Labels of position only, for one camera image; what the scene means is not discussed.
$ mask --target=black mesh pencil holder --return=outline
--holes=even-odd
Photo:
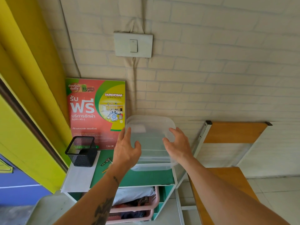
[[[97,155],[95,138],[92,136],[75,136],[65,154],[69,156],[74,166],[91,167]]]

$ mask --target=plastic container lid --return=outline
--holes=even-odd
[[[126,128],[131,127],[131,145],[139,141],[142,155],[132,170],[169,170],[177,164],[170,158],[162,139],[168,138],[174,142],[175,137],[169,128],[175,128],[175,123],[167,117],[150,115],[133,115],[127,119]]]

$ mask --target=cartoon washing machine mascot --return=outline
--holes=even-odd
[[[107,119],[110,119],[112,121],[117,121],[118,120],[118,116],[117,115],[119,115],[119,119],[123,118],[123,115],[121,113],[118,113],[117,110],[110,110],[110,114],[107,116]]]

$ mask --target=blue wall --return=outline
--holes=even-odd
[[[51,194],[2,155],[0,159],[13,167],[12,174],[0,173],[0,206],[35,205],[40,198]]]

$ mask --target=switch plate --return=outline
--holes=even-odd
[[[153,35],[115,32],[114,40],[116,56],[141,58],[152,56]],[[130,51],[131,40],[137,40],[137,52]]]
[[[131,39],[129,43],[130,52],[137,53],[137,40]]]

